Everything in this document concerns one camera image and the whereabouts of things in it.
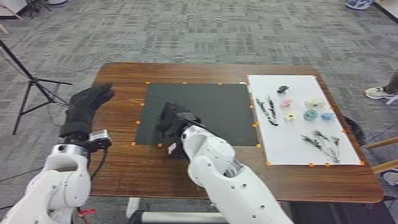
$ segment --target black glove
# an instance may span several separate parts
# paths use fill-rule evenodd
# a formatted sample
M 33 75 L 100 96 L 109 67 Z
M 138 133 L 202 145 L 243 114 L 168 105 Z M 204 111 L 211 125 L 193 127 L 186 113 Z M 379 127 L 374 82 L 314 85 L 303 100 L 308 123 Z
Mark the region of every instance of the black glove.
M 72 95 L 58 137 L 72 140 L 88 139 L 95 110 L 113 97 L 111 86 L 111 83 L 93 86 Z

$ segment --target gray carpet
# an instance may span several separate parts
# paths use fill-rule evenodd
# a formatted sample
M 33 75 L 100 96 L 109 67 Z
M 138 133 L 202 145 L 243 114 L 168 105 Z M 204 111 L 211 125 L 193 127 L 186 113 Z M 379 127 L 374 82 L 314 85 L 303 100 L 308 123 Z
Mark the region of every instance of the gray carpet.
M 90 86 L 111 61 L 310 65 L 367 137 L 398 120 L 398 102 L 387 106 L 362 97 L 362 90 L 385 84 L 398 69 L 398 25 L 372 7 L 353 12 L 337 0 L 70 0 L 51 13 L 42 10 L 33 19 L 24 16 L 1 24 L 10 34 L 0 33 L 0 38 L 29 71 L 74 83 L 58 91 L 65 98 Z M 56 106 L 22 117 L 10 135 L 22 89 L 24 78 L 0 58 L 0 178 L 40 167 L 58 141 Z M 38 100 L 33 92 L 29 106 Z M 398 127 L 374 140 L 395 135 Z M 376 149 L 374 163 L 395 158 L 395 147 Z M 0 207 L 15 202 L 31 177 L 0 183 Z M 92 219 L 109 223 L 99 220 L 109 220 L 106 216 L 122 223 L 125 199 L 92 200 L 86 207 L 104 212 Z M 168 209 L 184 205 L 161 203 Z M 398 203 L 390 211 L 398 220 Z

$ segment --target white board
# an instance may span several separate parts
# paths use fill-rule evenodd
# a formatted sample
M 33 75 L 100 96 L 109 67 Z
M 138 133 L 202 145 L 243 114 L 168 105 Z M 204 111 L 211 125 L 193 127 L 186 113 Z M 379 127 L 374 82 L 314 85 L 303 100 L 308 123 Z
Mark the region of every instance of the white board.
M 287 86 L 285 94 L 278 94 L 280 86 Z M 333 113 L 324 94 L 317 85 L 315 77 L 310 75 L 248 75 L 248 91 L 253 97 L 255 117 L 259 122 L 259 132 L 264 145 L 264 153 L 269 165 L 358 165 L 360 160 L 356 152 L 342 132 L 342 127 L 337 118 L 321 120 L 321 117 L 312 121 L 303 119 L 307 109 L 314 109 L 317 115 Z M 264 102 L 264 108 L 269 108 L 268 97 L 275 108 L 275 121 L 278 126 L 268 122 L 264 112 L 260 110 L 255 99 Z M 289 107 L 282 107 L 283 99 L 291 99 Z M 312 98 L 321 99 L 324 105 L 310 107 L 305 101 Z M 294 114 L 292 121 L 283 120 L 283 115 Z M 319 131 L 326 136 L 328 141 L 314 136 L 314 131 Z M 307 136 L 317 141 L 321 150 L 310 143 L 303 141 Z M 330 139 L 339 139 L 339 143 L 331 144 Z

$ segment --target tripod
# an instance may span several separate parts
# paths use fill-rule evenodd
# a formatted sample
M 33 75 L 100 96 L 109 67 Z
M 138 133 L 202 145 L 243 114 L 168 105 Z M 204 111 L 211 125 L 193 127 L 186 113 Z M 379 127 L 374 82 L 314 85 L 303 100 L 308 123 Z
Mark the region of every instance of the tripod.
M 13 130 L 12 130 L 12 135 L 15 135 L 15 130 L 17 130 L 17 126 L 19 126 L 19 121 L 21 121 L 21 116 L 29 113 L 35 109 L 38 109 L 40 107 L 44 107 L 49 103 L 54 103 L 58 106 L 67 107 L 69 104 L 63 101 L 63 99 L 56 96 L 56 94 L 49 91 L 49 89 L 40 85 L 40 82 L 47 82 L 47 83 L 54 83 L 56 85 L 63 84 L 63 85 L 70 85 L 70 83 L 67 82 L 58 82 L 47 79 L 38 79 L 31 76 L 12 52 L 8 47 L 3 44 L 3 41 L 0 40 L 0 47 L 3 48 L 3 51 L 22 71 L 24 77 L 28 78 L 28 86 L 26 86 L 26 91 L 24 91 L 24 96 L 22 96 L 22 101 L 21 101 L 21 108 L 19 108 L 19 112 L 17 112 L 17 117 L 15 117 L 15 124 L 13 124 Z M 24 110 L 24 106 L 26 106 L 26 100 L 28 100 L 28 94 L 29 94 L 29 90 L 31 87 L 35 87 L 38 89 L 38 92 L 44 95 L 45 98 L 45 102 L 40 103 L 35 107 L 31 107 L 28 110 Z

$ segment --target wooden table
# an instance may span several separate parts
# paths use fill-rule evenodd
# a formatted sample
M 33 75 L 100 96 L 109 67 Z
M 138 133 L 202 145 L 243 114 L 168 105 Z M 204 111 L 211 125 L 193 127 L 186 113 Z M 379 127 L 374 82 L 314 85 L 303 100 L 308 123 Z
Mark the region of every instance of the wooden table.
M 246 74 L 308 74 L 333 107 L 360 160 L 365 161 L 317 71 L 307 66 L 195 65 L 111 63 L 100 68 L 93 84 L 111 82 L 115 97 L 97 111 L 93 129 L 109 131 L 113 146 L 92 184 L 92 195 L 198 198 L 205 192 L 186 175 L 188 161 L 166 157 L 164 148 L 131 145 L 140 119 L 147 82 L 225 83 L 246 81 Z M 362 166 L 266 166 L 262 149 L 234 147 L 237 160 L 252 168 L 276 200 L 372 203 L 381 189 L 367 164 Z

